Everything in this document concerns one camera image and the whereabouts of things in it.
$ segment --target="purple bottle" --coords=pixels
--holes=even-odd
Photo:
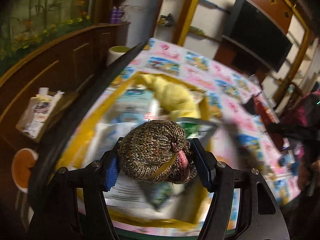
[[[117,21],[116,23],[121,23],[121,19],[122,19],[122,8],[118,7],[117,9]]]
[[[111,11],[110,23],[117,23],[117,16],[118,16],[117,13],[118,13],[118,9],[116,6],[114,6]]]

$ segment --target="metal screw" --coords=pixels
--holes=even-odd
[[[224,162],[217,162],[218,167],[224,168],[226,164]]]
[[[91,163],[91,165],[92,165],[93,167],[99,167],[100,164],[101,164],[100,161],[93,161],[93,162]]]
[[[60,173],[60,174],[63,174],[63,173],[65,173],[67,171],[67,168],[66,167],[60,167],[59,169],[58,169],[58,173]]]
[[[255,174],[255,175],[258,175],[258,174],[259,174],[259,170],[256,169],[256,168],[251,169],[251,172],[252,172],[253,174]]]

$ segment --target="television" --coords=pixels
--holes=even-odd
[[[283,30],[247,0],[236,0],[222,37],[276,72],[292,46]]]

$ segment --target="knit fabric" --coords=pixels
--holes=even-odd
[[[176,153],[174,164],[150,179]],[[131,130],[121,143],[119,163],[129,177],[151,182],[180,184],[197,174],[185,132],[172,121],[151,120]]]

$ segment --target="yellow cloth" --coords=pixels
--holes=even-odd
[[[153,90],[160,106],[170,112],[171,120],[180,117],[201,117],[198,105],[194,103],[189,90],[183,85],[169,82],[152,74],[139,75],[135,84],[142,84]]]

